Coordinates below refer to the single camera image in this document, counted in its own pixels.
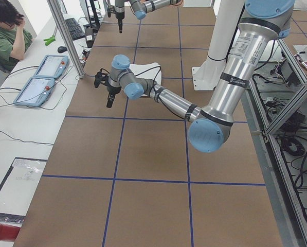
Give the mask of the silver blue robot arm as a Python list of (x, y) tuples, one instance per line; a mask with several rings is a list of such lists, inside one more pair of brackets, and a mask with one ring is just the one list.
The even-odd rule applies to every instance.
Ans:
[(214, 152), (227, 141), (233, 113), (269, 41), (290, 31), (294, 1), (221, 1), (209, 52), (221, 58), (213, 76), (215, 90), (203, 108), (159, 85), (155, 79), (134, 75), (130, 60), (116, 55), (106, 78), (108, 106), (121, 91), (129, 99), (149, 96), (190, 122), (188, 137), (201, 152)]
[(118, 21), (119, 33), (122, 33), (123, 31), (123, 19), (125, 18), (126, 2), (130, 4), (131, 10), (138, 20), (144, 19), (148, 13), (154, 12), (160, 8), (166, 6), (179, 6), (183, 3), (183, 1), (177, 0), (152, 0), (144, 2), (138, 0), (117, 0), (115, 1), (114, 5), (108, 5), (107, 15), (108, 17), (111, 17), (112, 14), (115, 15)]

